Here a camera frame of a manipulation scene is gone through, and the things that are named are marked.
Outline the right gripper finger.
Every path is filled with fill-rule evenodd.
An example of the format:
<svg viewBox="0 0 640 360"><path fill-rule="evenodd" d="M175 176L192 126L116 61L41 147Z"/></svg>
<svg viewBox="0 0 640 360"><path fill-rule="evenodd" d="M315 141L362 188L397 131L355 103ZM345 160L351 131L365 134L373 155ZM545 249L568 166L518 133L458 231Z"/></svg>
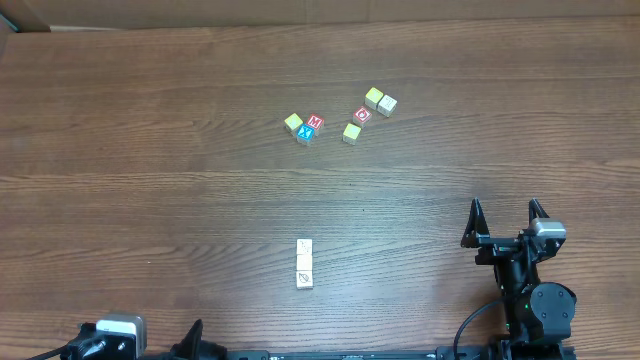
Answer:
<svg viewBox="0 0 640 360"><path fill-rule="evenodd" d="M474 198L460 245L464 248L480 248L487 246L489 242L490 232L480 200Z"/></svg>
<svg viewBox="0 0 640 360"><path fill-rule="evenodd" d="M545 219L549 215L543 209L542 205L537 198L532 198L528 205L528 218L529 222L533 222L535 219Z"/></svg>

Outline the fish picture wooden block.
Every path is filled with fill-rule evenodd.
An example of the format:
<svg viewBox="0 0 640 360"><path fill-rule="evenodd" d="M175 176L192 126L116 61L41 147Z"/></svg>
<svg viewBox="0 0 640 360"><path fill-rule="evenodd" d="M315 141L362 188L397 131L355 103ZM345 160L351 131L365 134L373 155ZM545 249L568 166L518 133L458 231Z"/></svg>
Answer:
<svg viewBox="0 0 640 360"><path fill-rule="evenodd" d="M313 240L312 239L297 239L296 240L296 254L297 255L311 255L313 253Z"/></svg>

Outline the yellow S block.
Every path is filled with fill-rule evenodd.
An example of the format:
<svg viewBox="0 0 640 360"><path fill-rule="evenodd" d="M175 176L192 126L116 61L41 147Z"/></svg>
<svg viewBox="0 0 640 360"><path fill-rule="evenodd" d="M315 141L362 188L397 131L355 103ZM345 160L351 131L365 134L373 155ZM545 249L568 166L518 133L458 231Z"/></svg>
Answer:
<svg viewBox="0 0 640 360"><path fill-rule="evenodd" d="M311 254L298 254L296 256L296 270L297 271L312 271L313 270L313 256Z"/></svg>

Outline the leaf picture wooden block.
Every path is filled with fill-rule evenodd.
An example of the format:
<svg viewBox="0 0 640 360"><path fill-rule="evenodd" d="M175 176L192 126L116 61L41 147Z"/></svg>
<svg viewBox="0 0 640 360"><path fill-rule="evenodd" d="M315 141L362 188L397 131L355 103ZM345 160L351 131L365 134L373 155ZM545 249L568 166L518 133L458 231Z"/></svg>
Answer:
<svg viewBox="0 0 640 360"><path fill-rule="evenodd" d="M314 287L313 273L311 271L296 272L296 288L298 290L312 289Z"/></svg>

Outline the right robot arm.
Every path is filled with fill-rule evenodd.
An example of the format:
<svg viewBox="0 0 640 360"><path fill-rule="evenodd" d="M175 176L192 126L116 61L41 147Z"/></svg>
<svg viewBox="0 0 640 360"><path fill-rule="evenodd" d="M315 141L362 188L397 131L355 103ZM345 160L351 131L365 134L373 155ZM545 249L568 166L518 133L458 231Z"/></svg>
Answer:
<svg viewBox="0 0 640 360"><path fill-rule="evenodd" d="M476 353L480 359L574 359L575 351L562 342L571 336L577 296L568 287L540 280L537 265L556 256L567 237L564 224L551 218L535 198L528 205L529 224L514 237L494 237L480 203L471 202L461 238L463 248L477 250L475 263L494 270L501 296L469 315L458 328L453 356L466 327L480 314L501 305L507 333L493 337Z"/></svg>

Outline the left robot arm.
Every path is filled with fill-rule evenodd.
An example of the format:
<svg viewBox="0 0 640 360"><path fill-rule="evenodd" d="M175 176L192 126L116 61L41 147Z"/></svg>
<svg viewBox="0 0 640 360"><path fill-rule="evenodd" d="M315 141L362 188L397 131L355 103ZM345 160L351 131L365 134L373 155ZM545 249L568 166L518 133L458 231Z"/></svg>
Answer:
<svg viewBox="0 0 640 360"><path fill-rule="evenodd" d="M133 321L99 320L84 323L78 335L63 347L63 360L197 360L226 359L221 345L202 340L203 323L197 320L185 337L168 351L146 353L146 324Z"/></svg>

